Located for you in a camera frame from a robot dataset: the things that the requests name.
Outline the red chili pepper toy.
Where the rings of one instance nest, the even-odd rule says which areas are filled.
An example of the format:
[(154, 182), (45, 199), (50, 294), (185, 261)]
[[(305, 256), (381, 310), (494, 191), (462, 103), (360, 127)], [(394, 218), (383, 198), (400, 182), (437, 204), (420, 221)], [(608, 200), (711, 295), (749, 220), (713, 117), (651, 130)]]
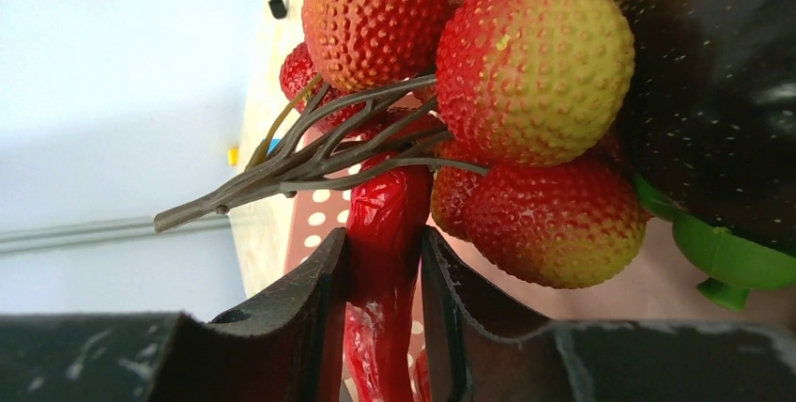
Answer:
[(407, 355), (433, 180), (426, 165), (399, 166), (351, 192), (344, 353), (360, 401), (414, 398)]

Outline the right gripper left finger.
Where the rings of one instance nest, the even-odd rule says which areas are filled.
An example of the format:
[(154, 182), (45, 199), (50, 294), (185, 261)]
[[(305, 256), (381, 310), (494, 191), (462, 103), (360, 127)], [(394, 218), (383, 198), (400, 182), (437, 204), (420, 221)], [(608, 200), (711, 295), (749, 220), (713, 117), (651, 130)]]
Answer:
[(328, 233), (245, 302), (182, 312), (4, 316), (5, 401), (336, 401), (348, 250)]

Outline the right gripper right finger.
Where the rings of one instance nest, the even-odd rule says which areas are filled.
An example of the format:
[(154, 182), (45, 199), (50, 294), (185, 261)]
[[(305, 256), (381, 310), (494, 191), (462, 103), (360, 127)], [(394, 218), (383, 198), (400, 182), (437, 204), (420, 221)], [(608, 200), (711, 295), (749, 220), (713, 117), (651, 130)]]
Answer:
[(791, 401), (795, 338), (750, 322), (554, 320), (433, 227), (421, 289), (435, 401)]

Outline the red lychee bunch toy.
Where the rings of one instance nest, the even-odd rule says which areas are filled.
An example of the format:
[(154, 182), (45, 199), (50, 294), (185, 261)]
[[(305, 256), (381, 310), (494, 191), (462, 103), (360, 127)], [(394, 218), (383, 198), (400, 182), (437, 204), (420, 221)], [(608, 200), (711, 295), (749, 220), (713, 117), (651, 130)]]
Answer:
[(524, 281), (599, 285), (637, 256), (646, 216), (598, 147), (635, 72), (645, 0), (304, 0), (307, 108), (270, 155), (158, 214), (162, 232), (278, 193), (433, 173), (427, 219)]

